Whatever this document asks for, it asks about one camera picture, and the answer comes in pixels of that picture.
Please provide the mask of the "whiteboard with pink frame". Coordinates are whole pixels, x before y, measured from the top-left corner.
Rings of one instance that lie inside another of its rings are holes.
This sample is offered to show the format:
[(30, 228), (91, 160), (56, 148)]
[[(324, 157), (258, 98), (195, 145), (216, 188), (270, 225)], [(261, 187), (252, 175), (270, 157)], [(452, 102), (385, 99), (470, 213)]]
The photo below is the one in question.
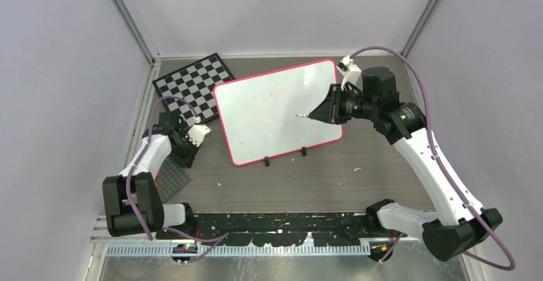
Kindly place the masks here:
[(324, 59), (218, 84), (213, 90), (231, 161), (236, 166), (300, 152), (340, 140), (340, 125), (309, 114), (338, 82)]

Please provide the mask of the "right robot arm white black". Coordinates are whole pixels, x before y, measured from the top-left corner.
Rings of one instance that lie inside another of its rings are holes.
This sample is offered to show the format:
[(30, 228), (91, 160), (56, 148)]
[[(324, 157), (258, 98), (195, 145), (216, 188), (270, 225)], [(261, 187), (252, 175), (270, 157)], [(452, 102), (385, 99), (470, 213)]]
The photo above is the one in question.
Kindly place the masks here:
[(497, 209), (486, 209), (460, 181), (440, 148), (428, 135), (426, 118), (413, 103), (400, 101), (395, 75), (386, 67), (361, 72), (362, 87), (332, 84), (324, 100), (307, 117), (326, 124), (369, 120), (414, 170), (435, 211), (423, 212), (385, 199), (366, 209), (366, 230), (383, 236), (388, 230), (422, 240), (430, 253), (446, 262), (485, 241), (488, 229), (503, 221)]

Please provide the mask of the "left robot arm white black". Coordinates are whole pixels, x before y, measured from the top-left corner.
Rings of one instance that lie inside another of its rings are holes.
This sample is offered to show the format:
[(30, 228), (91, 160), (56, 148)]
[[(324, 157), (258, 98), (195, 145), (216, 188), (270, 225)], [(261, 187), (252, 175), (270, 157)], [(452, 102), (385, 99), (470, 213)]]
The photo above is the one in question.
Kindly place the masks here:
[(179, 115), (160, 113), (158, 123), (148, 128), (141, 146), (129, 164), (118, 174), (106, 177), (102, 194), (108, 232), (113, 237), (172, 230), (182, 239), (196, 231), (196, 221), (187, 203), (164, 204), (156, 177), (167, 159), (180, 168), (191, 168), (197, 152), (211, 129), (194, 124), (182, 129)]

